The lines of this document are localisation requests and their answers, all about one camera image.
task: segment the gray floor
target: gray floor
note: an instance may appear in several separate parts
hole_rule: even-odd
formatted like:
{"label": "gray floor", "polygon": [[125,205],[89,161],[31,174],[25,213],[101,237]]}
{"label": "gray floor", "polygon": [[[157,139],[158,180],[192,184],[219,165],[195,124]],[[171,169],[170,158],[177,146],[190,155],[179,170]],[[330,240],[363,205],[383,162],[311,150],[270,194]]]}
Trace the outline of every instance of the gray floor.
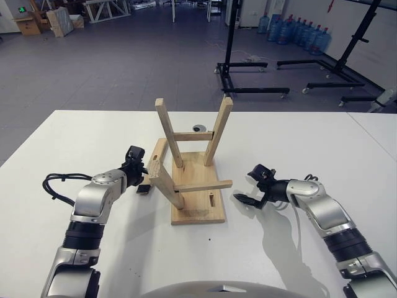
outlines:
{"label": "gray floor", "polygon": [[[224,59],[227,28],[205,11],[187,5],[143,9],[131,17],[75,30],[65,38],[52,32],[3,35],[0,43],[0,166],[55,110],[153,111],[157,97],[170,111],[217,111],[223,93],[213,73]],[[368,104],[338,107],[344,94],[378,94],[376,89],[301,90],[327,81],[316,66],[276,70],[276,60],[312,58],[294,45],[267,43],[255,30],[236,31],[233,61],[250,55],[269,62],[265,73],[233,73],[235,85],[291,88],[290,95],[241,94],[234,111],[363,112]]]}

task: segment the white frame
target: white frame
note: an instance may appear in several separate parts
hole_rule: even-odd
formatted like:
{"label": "white frame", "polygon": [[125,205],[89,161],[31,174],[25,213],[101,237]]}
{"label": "white frame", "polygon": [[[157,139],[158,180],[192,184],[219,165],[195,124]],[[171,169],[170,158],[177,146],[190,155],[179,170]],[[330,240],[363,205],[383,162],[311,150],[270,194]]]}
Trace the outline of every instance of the white frame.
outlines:
{"label": "white frame", "polygon": [[[125,0],[121,0],[121,2],[122,2],[122,4],[123,4],[124,10],[121,9],[121,8],[115,3],[115,0],[87,0],[87,1],[84,3],[84,6],[87,7],[87,12],[88,12],[89,18],[90,18],[90,20],[91,20],[90,23],[95,24],[95,23],[103,22],[103,21],[105,21],[105,20],[112,20],[112,19],[118,19],[119,17],[130,16],[131,14],[128,12],[127,3],[125,2]],[[94,17],[94,15],[92,14],[90,5],[91,5],[91,4],[96,4],[96,3],[100,3],[100,6],[99,6],[99,9],[98,9],[98,11],[97,11],[97,14],[96,14],[95,17]],[[102,13],[102,10],[103,10],[105,4],[106,4],[106,9],[107,9],[107,11],[108,11],[108,13],[109,13],[109,17],[108,17],[108,18],[105,18],[105,19],[99,19],[100,14]],[[115,16],[115,17],[114,17],[113,14],[112,14],[112,11],[110,10],[110,4],[112,4],[114,7],[116,7],[116,9],[117,9],[118,11],[120,11],[120,12],[122,13],[122,15],[121,15],[121,16]]]}

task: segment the upside-down wooden stool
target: upside-down wooden stool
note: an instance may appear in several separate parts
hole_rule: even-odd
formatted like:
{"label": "upside-down wooden stool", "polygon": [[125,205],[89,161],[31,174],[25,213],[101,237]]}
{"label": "upside-down wooden stool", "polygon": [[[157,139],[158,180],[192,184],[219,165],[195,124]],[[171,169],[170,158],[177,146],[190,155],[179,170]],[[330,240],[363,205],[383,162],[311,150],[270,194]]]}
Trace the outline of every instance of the upside-down wooden stool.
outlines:
{"label": "upside-down wooden stool", "polygon": [[[156,100],[156,110],[171,149],[172,178],[161,159],[151,158],[149,179],[171,202],[171,224],[212,224],[225,222],[220,189],[232,186],[232,180],[219,181],[212,162],[228,120],[233,102],[223,99],[212,132],[175,133],[162,98]],[[209,141],[205,152],[180,152],[177,141]]]}

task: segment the white wall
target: white wall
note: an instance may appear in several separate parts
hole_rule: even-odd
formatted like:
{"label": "white wall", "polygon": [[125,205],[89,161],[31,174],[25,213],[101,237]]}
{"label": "white wall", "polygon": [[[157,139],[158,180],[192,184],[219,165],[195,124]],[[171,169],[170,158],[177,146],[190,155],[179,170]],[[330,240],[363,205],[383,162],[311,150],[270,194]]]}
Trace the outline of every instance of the white wall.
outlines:
{"label": "white wall", "polygon": [[19,13],[18,8],[22,6],[32,10],[29,0],[0,0],[0,33],[20,32],[13,19],[28,16],[27,12]]}
{"label": "white wall", "polygon": [[0,33],[19,32],[5,0],[0,0]]}
{"label": "white wall", "polygon": [[[369,6],[345,0],[335,0],[327,13],[331,0],[289,0],[284,16],[293,14],[329,27],[331,43],[326,53],[339,59],[351,36],[357,30]],[[364,38],[370,43],[358,42],[347,66],[383,88],[397,85],[397,12],[378,8]]]}

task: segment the wooden plank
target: wooden plank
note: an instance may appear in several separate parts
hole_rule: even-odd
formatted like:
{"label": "wooden plank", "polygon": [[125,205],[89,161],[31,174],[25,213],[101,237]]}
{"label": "wooden plank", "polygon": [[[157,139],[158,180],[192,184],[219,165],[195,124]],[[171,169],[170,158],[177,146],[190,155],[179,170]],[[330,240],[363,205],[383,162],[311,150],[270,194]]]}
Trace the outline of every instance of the wooden plank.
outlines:
{"label": "wooden plank", "polygon": [[30,5],[32,6],[34,11],[40,11],[37,7],[35,0],[29,0],[29,1],[30,1]]}
{"label": "wooden plank", "polygon": [[163,98],[156,99],[156,110],[159,114],[161,125],[163,126],[164,132],[166,134],[169,148],[171,149],[172,156],[174,157],[175,164],[178,168],[183,167],[184,163],[181,158],[181,152],[174,138],[174,131],[172,129],[171,121],[169,120],[168,111],[164,103]]}
{"label": "wooden plank", "polygon": [[[183,152],[184,167],[172,164],[172,180],[176,185],[218,181],[215,165],[204,166],[205,152]],[[225,222],[225,212],[219,189],[184,193],[185,206],[171,206],[171,224],[213,224]]]}
{"label": "wooden plank", "polygon": [[174,190],[179,192],[209,191],[212,189],[231,188],[232,185],[232,180],[222,180],[196,184],[175,185]]}
{"label": "wooden plank", "polygon": [[[157,140],[156,146],[154,146],[153,152],[151,153],[149,162],[152,160],[159,160],[160,162],[164,161],[164,157],[166,155],[168,148],[168,142],[166,138],[159,138]],[[143,175],[143,181],[139,184],[136,189],[137,194],[147,194],[149,193],[151,187],[150,179],[148,174]]]}
{"label": "wooden plank", "polygon": [[231,109],[233,108],[233,101],[230,97],[225,97],[222,100],[221,107],[219,109],[218,117],[216,117],[215,125],[213,128],[212,141],[208,143],[207,150],[205,151],[204,165],[212,165],[212,159],[215,154],[216,148],[218,148],[219,141],[221,139],[223,129],[225,128],[226,121],[228,120]]}
{"label": "wooden plank", "polygon": [[174,132],[175,141],[210,141],[213,132]]}
{"label": "wooden plank", "polygon": [[150,182],[171,202],[172,208],[175,208],[175,210],[182,209],[184,207],[184,197],[174,191],[174,181],[167,173],[163,163],[160,160],[150,161],[148,171]]}

